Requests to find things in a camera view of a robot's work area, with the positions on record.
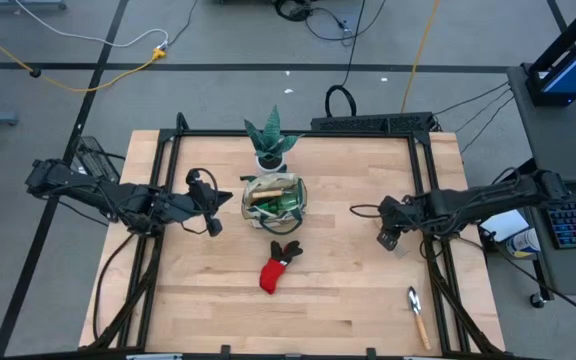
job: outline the metal spatula head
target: metal spatula head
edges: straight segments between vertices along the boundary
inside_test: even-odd
[[[417,292],[412,286],[408,288],[408,300],[410,300],[410,307],[412,308],[412,311],[414,311],[416,314],[419,314],[421,311],[421,303],[419,302],[419,296],[417,296]]]

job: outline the gray carpet floor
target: gray carpet floor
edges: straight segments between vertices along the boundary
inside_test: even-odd
[[[105,37],[120,0],[67,3],[67,11],[45,7],[37,8],[36,13],[60,30]],[[387,0],[374,26],[359,38],[354,63],[412,64],[432,3]],[[556,3],[567,22],[574,19],[576,0]],[[355,26],[360,1],[321,0],[319,4],[346,20],[348,26]],[[192,1],[130,0],[117,41],[128,41],[153,27],[173,35],[183,26],[191,5]],[[379,5],[378,0],[367,1],[362,27]],[[340,35],[325,14],[318,13],[309,22],[322,35]],[[517,65],[534,61],[558,33],[546,0],[445,0],[421,64]],[[102,49],[98,43],[59,37],[14,8],[0,10],[0,42],[23,60],[42,63],[95,64]],[[150,35],[132,47],[115,48],[108,62],[143,63],[160,42],[159,35]],[[280,19],[267,1],[227,0],[220,5],[199,0],[191,25],[162,63],[216,66],[145,71],[125,78],[96,94],[83,132],[97,137],[107,151],[124,153],[133,130],[172,127],[178,111],[193,128],[234,129],[241,128],[243,118],[261,122],[274,104],[280,108],[285,128],[308,129],[310,119],[325,115],[325,91],[340,82],[344,73],[329,67],[322,71],[280,67],[259,71],[246,64],[345,64],[349,55],[350,48],[319,40],[303,24]],[[0,62],[8,61],[0,53]],[[229,71],[219,64],[243,65],[238,71]],[[91,69],[44,70],[44,74],[86,87]],[[418,73],[406,111],[438,111],[506,81],[503,73],[486,69],[467,73],[444,67]],[[120,72],[104,71],[102,82]],[[357,71],[350,74],[347,87],[360,114],[396,113],[407,80],[406,72]],[[83,98],[83,94],[32,79],[25,71],[0,69],[0,110],[15,111],[21,120],[18,126],[0,127],[0,325],[44,206],[25,193],[23,182],[34,159],[63,155]],[[494,95],[442,114],[439,119],[444,130],[456,130],[492,98]],[[488,108],[458,133],[462,147],[496,107]],[[345,101],[336,96],[332,109],[340,116],[348,111]],[[502,169],[530,157],[514,102],[501,110],[463,155],[471,186],[486,184]],[[75,206],[95,214],[93,209]],[[76,348],[104,234],[103,227],[58,209],[7,355]],[[536,291],[535,284],[494,255],[489,276],[509,351],[576,359],[576,309],[561,300],[533,309],[528,296]]]

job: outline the chair wheel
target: chair wheel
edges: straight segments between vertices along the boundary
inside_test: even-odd
[[[541,294],[532,294],[530,295],[530,305],[536,309],[541,309],[546,306],[546,301],[541,297]]]

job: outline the white pot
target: white pot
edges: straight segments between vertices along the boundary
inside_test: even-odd
[[[279,171],[279,169],[281,169],[281,167],[286,164],[286,157],[284,156],[284,154],[281,154],[281,162],[274,169],[266,169],[263,166],[261,166],[261,164],[259,163],[259,158],[257,156],[255,156],[255,163],[257,164],[257,171],[259,172],[260,175],[273,174]]]

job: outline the potted plant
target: potted plant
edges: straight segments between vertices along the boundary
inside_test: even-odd
[[[244,119],[246,132],[255,147],[257,167],[262,173],[278,172],[285,165],[284,153],[292,149],[299,136],[283,136],[280,132],[277,105],[272,109],[264,132],[261,133],[250,121]]]

